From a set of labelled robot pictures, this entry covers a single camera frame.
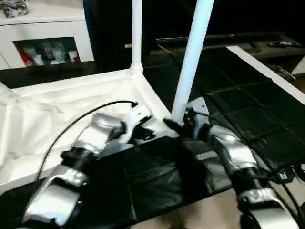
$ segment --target white cabinet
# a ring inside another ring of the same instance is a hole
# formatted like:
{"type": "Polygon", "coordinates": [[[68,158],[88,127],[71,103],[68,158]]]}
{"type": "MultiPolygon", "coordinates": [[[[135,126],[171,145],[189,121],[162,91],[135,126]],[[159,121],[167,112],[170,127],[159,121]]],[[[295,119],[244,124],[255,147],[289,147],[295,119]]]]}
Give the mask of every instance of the white cabinet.
{"type": "Polygon", "coordinates": [[[24,55],[22,59],[20,48],[18,51],[16,46],[22,43],[27,47],[27,42],[33,44],[35,40],[40,57],[45,56],[41,48],[44,40],[54,43],[54,40],[61,42],[61,38],[71,38],[75,48],[65,52],[69,61],[69,51],[77,51],[81,62],[94,60],[81,0],[66,0],[64,4],[58,0],[30,1],[28,15],[13,19],[0,17],[0,38],[0,53],[4,59],[0,57],[0,69],[26,67],[24,55]]]}

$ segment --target black tile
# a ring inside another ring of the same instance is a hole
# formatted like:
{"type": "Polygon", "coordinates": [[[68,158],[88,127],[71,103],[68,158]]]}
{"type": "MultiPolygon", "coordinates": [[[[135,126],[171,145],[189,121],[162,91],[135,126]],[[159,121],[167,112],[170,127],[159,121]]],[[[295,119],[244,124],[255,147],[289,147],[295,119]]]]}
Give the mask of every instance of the black tile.
{"type": "Polygon", "coordinates": [[[220,91],[208,93],[208,96],[213,100],[218,107],[221,107],[223,112],[233,112],[244,108],[248,108],[257,104],[248,93],[242,89],[232,89],[228,91],[220,91]]]}
{"type": "Polygon", "coordinates": [[[305,160],[304,143],[285,129],[263,136],[251,147],[276,170],[305,160]]]}
{"type": "Polygon", "coordinates": [[[173,64],[173,59],[168,54],[150,55],[143,57],[143,67],[154,67],[173,64]]]}
{"type": "Polygon", "coordinates": [[[259,106],[227,113],[226,116],[245,139],[254,139],[283,126],[259,106]]]}
{"type": "Polygon", "coordinates": [[[305,143],[305,117],[295,120],[293,124],[288,126],[288,129],[305,143]]]}
{"type": "Polygon", "coordinates": [[[203,60],[198,65],[194,85],[203,93],[236,86],[208,60],[203,60]]]}
{"type": "Polygon", "coordinates": [[[267,109],[286,125],[305,118],[305,105],[292,96],[269,104],[267,109]]]}
{"type": "Polygon", "coordinates": [[[264,106],[291,97],[288,92],[273,82],[258,83],[243,88],[264,106]]]}
{"type": "Polygon", "coordinates": [[[169,110],[173,107],[179,74],[180,72],[173,65],[144,70],[148,83],[169,110]]]}
{"type": "Polygon", "coordinates": [[[217,68],[238,85],[271,81],[227,48],[206,51],[217,68]]]}

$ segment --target white fabric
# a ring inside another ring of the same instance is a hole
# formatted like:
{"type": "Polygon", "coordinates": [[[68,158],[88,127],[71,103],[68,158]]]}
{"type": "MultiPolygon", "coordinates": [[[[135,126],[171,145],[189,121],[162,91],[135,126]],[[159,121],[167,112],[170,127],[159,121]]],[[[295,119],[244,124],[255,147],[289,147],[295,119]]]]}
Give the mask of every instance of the white fabric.
{"type": "MultiPolygon", "coordinates": [[[[0,94],[0,166],[8,160],[44,153],[56,136],[81,114],[107,102],[135,100],[131,80],[101,83],[40,92],[31,96],[14,94],[2,86],[0,94]]],[[[112,115],[126,113],[129,104],[103,108],[112,115]]],[[[68,131],[54,151],[69,148],[90,121],[89,115],[68,131]]]]}

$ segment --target cable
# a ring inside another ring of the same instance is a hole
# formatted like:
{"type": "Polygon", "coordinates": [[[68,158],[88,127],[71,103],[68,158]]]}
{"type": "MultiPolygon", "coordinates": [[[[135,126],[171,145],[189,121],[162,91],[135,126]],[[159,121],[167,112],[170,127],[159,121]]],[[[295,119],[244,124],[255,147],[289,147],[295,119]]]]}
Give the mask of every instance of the cable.
{"type": "MultiPolygon", "coordinates": [[[[212,119],[212,120],[215,120],[215,121],[219,122],[219,123],[220,123],[221,125],[223,125],[224,127],[228,128],[227,125],[225,125],[222,121],[220,121],[220,120],[217,119],[217,118],[214,118],[214,117],[210,116],[209,114],[204,114],[204,113],[200,113],[200,112],[195,112],[195,114],[206,116],[206,117],[208,117],[208,118],[210,118],[210,119],[212,119]]],[[[262,161],[267,165],[267,167],[270,169],[271,173],[273,173],[273,168],[271,167],[271,165],[269,164],[269,162],[266,161],[266,160],[264,160],[262,157],[260,157],[260,158],[261,158],[262,161]]],[[[302,213],[302,211],[301,211],[301,209],[300,209],[300,207],[299,207],[299,205],[298,205],[298,203],[297,203],[295,197],[292,195],[292,193],[290,192],[290,190],[289,190],[289,188],[287,187],[286,184],[282,184],[282,186],[283,186],[285,192],[288,194],[288,196],[289,196],[289,198],[291,199],[291,201],[293,202],[293,204],[294,204],[294,206],[295,206],[295,208],[296,208],[296,211],[297,211],[297,213],[298,213],[297,215],[294,214],[294,215],[292,215],[292,216],[294,217],[294,219],[296,220],[296,222],[298,222],[299,226],[300,226],[302,229],[305,229],[305,217],[304,217],[304,215],[303,215],[303,213],[302,213]]],[[[285,206],[289,206],[288,203],[287,203],[282,197],[280,197],[280,200],[283,202],[283,204],[284,204],[285,206]]]]}
{"type": "Polygon", "coordinates": [[[171,51],[169,51],[168,49],[164,48],[163,46],[157,44],[161,49],[163,49],[164,51],[168,52],[169,54],[172,54],[171,51]]]}
{"type": "Polygon", "coordinates": [[[91,113],[101,109],[101,108],[104,108],[104,107],[107,107],[107,106],[110,106],[110,105],[113,105],[113,104],[123,104],[123,103],[130,103],[132,105],[136,105],[137,103],[136,102],[132,102],[132,101],[128,101],[128,100],[119,100],[119,101],[113,101],[113,102],[110,102],[110,103],[106,103],[106,104],[103,104],[101,106],[98,106],[90,111],[88,111],[87,113],[81,115],[80,117],[78,117],[76,120],[74,120],[72,123],[70,123],[58,136],[57,138],[54,140],[54,142],[52,143],[52,145],[50,146],[50,148],[46,151],[45,155],[44,155],[44,158],[42,160],[42,163],[41,163],[41,166],[38,170],[38,173],[37,173],[37,176],[36,176],[36,181],[39,180],[39,177],[41,175],[41,172],[42,172],[42,169],[43,169],[43,166],[44,166],[44,163],[46,162],[47,158],[48,158],[48,155],[50,154],[53,146],[55,145],[55,143],[58,141],[58,139],[60,139],[60,137],[67,132],[67,130],[69,130],[74,124],[76,124],[78,121],[80,121],[82,118],[90,115],[91,113]]]}
{"type": "Polygon", "coordinates": [[[220,119],[218,119],[218,118],[215,118],[215,117],[213,117],[213,116],[211,116],[211,115],[209,115],[209,114],[200,113],[200,112],[195,112],[195,114],[197,114],[197,115],[203,115],[203,116],[206,116],[206,117],[208,117],[208,118],[210,118],[210,119],[212,119],[212,120],[215,120],[215,121],[219,122],[221,125],[223,125],[225,128],[231,130],[232,132],[235,132],[235,131],[233,131],[231,128],[229,128],[228,125],[224,124],[224,122],[220,121],[220,119]]]}
{"type": "Polygon", "coordinates": [[[300,223],[300,226],[305,229],[305,218],[304,218],[304,215],[301,211],[301,208],[299,206],[299,204],[297,203],[295,197],[292,195],[291,191],[289,190],[289,188],[287,187],[286,184],[282,184],[283,188],[285,189],[286,193],[288,194],[289,198],[292,200],[295,208],[296,208],[296,211],[298,213],[298,219],[299,221],[301,222],[300,223]]]}
{"type": "Polygon", "coordinates": [[[292,207],[289,206],[289,204],[284,200],[284,198],[279,194],[279,192],[270,184],[268,183],[268,186],[270,189],[273,190],[273,192],[277,195],[277,197],[280,199],[280,201],[284,204],[285,208],[289,211],[291,216],[294,218],[294,220],[297,222],[298,221],[298,216],[292,209],[292,207]]]}

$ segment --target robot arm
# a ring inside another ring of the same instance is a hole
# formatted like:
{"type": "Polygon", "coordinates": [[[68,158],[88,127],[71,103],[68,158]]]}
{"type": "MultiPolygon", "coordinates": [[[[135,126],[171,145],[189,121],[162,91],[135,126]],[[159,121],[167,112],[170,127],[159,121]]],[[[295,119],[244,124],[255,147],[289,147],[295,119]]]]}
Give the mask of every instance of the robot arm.
{"type": "Polygon", "coordinates": [[[141,125],[150,118],[150,111],[140,104],[132,107],[122,119],[95,114],[71,149],[62,152],[62,163],[55,167],[30,200],[22,228],[60,228],[68,225],[77,215],[81,207],[81,193],[90,182],[87,168],[111,141],[127,143],[133,130],[141,129],[141,125]]]}
{"type": "Polygon", "coordinates": [[[235,189],[238,206],[243,214],[241,228],[299,229],[296,221],[260,175],[251,149],[231,130],[210,125],[206,117],[198,114],[200,112],[207,113],[203,98],[188,104],[188,122],[194,122],[193,138],[205,141],[218,154],[235,189]]]}

